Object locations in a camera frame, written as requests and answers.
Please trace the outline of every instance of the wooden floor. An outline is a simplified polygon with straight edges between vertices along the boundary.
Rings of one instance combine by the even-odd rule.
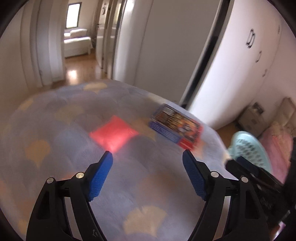
[[[69,57],[65,60],[66,79],[55,82],[52,89],[61,86],[79,85],[82,83],[92,82],[106,78],[96,60],[96,51],[92,50],[91,54]]]

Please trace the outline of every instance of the colorful box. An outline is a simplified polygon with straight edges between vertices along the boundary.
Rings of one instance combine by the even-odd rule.
[[[198,143],[202,126],[197,121],[164,104],[151,117],[150,128],[178,144],[192,150]]]

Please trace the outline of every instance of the window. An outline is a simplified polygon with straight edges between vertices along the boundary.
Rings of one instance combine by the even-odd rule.
[[[81,9],[81,3],[72,3],[68,6],[66,28],[78,27],[79,14]]]

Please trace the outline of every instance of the metal screw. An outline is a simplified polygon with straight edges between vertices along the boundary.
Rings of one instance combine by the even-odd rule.
[[[246,177],[242,177],[242,182],[247,183],[249,180]]]
[[[77,178],[83,178],[84,177],[84,173],[83,172],[79,172],[76,174]]]
[[[211,176],[212,177],[219,177],[219,173],[217,173],[217,172],[211,172]]]
[[[46,180],[46,182],[47,182],[48,184],[53,183],[53,181],[54,181],[54,179],[53,179],[52,177],[50,177],[49,179]]]

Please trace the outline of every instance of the white sofa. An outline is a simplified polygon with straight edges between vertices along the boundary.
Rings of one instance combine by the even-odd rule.
[[[86,33],[87,29],[82,28],[64,34],[65,58],[91,53],[91,38]]]

